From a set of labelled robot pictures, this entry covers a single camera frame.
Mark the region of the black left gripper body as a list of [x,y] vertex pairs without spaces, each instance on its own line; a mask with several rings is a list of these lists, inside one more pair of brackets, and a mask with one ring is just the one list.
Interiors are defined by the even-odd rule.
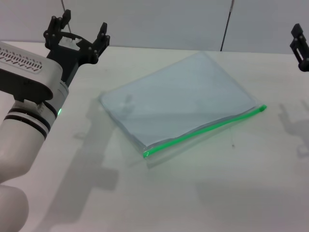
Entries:
[[62,38],[65,35],[70,39],[80,39],[77,43],[79,50],[63,47],[59,42],[59,44],[54,47],[47,47],[47,49],[50,50],[47,57],[56,61],[62,67],[61,81],[66,85],[70,85],[79,67],[84,64],[90,64],[89,47],[92,43],[81,36],[71,33],[63,33]]

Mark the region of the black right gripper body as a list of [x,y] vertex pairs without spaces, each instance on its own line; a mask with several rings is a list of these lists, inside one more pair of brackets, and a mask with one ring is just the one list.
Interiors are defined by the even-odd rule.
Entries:
[[302,72],[309,72],[309,58],[304,58],[299,62],[298,68]]

